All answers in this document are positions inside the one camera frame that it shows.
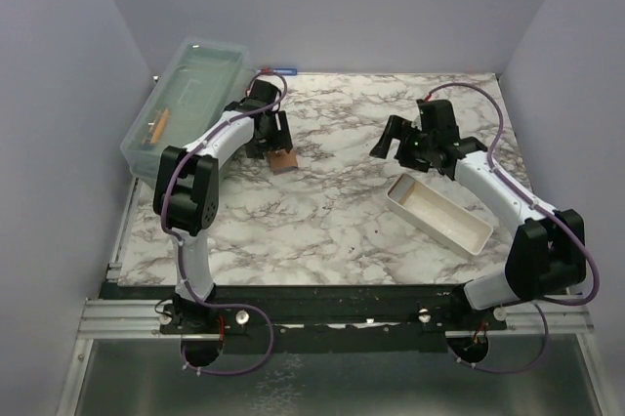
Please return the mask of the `tan leather card holder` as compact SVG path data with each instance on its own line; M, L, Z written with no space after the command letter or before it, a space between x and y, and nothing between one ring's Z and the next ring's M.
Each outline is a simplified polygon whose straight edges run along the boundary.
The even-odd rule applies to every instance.
M299 168L297 154L294 149L271 151L267 154L270 169L274 175L281 175Z

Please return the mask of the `red blue screwdriver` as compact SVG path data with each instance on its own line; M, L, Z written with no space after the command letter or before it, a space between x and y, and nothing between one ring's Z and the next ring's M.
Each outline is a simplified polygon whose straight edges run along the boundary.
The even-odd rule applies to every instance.
M277 73L283 76L297 76L298 69L295 67L262 67L258 69L259 72L264 73Z

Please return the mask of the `orange tool inside box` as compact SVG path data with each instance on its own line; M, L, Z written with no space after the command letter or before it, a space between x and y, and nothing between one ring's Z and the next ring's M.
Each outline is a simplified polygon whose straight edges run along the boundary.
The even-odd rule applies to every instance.
M165 108L164 110L157 110L154 118L147 123L146 135L140 142L141 147L155 146L164 132L165 126L170 116L170 110Z

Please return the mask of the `clear green plastic box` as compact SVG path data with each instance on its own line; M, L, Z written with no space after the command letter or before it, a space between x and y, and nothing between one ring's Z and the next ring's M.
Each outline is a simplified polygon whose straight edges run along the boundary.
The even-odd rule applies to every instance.
M162 151L182 147L208 131L227 104L243 97L254 74L246 47L185 39L121 143L132 176L154 186ZM141 147L147 123L165 108L170 116L161 139L155 146Z

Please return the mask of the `aluminium rail frame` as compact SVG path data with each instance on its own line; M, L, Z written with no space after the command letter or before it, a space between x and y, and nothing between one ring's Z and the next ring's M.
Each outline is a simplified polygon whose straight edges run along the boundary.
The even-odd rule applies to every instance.
M401 314L399 308L407 303L404 299L392 299L391 315L376 314L372 317L352 316L343 322L340 315L328 318L301 318L290 323L284 312L289 305L285 288L277 291L278 297L267 305L260 306L280 335L313 332L364 333L374 330L398 334L401 330L415 331L422 339L441 335L447 339L470 337L477 333L480 338L489 336L530 336L548 332L551 336L585 335L595 331L590 313L584 306L566 308L554 304L543 304L538 310L531 304L497 308L485 317L468 325L453 325L441 314L441 306L422 309L411 318ZM164 309L171 305L169 300L151 299L89 299L86 301L80 319L78 337L81 339L147 339L181 338L184 340L215 341L215 325L190 325L174 322L172 312Z

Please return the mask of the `white rectangular tray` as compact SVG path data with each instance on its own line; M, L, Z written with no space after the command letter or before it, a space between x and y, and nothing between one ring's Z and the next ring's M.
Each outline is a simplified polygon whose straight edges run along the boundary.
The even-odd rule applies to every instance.
M479 255L493 233L490 224L408 174L387 190L386 202L411 226L463 258Z

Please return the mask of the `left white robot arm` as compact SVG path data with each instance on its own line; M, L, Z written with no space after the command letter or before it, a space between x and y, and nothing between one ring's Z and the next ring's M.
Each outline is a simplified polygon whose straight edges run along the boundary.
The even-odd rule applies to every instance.
M280 88L255 76L242 100L228 104L217 122L185 146L167 146L161 153L152 202L161 228L176 248L178 284L175 293L189 301L183 321L196 333L209 331L217 318L207 303L215 283L208 253L208 229L219 210L220 173L236 152L262 159L271 152L293 149Z

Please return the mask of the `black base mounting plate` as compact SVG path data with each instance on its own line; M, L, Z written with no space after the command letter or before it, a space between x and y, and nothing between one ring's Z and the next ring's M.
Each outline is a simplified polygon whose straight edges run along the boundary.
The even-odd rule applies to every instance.
M188 354L443 353L449 342L505 329L492 311L457 310L451 285L225 286L213 308L184 304L171 286L103 285L100 299L155 319L148 334Z

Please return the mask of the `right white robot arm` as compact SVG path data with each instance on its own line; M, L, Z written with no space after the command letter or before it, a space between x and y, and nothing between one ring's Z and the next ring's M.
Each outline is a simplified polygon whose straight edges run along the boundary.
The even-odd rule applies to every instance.
M418 123L390 116L370 156L386 158L397 141L400 166L423 173L435 169L460 184L513 238L503 269L455 288L451 322L469 330L482 322L484 310L527 303L581 283L587 274L581 216L535 197L494 161L485 144L462 137L451 102L421 101L418 108Z

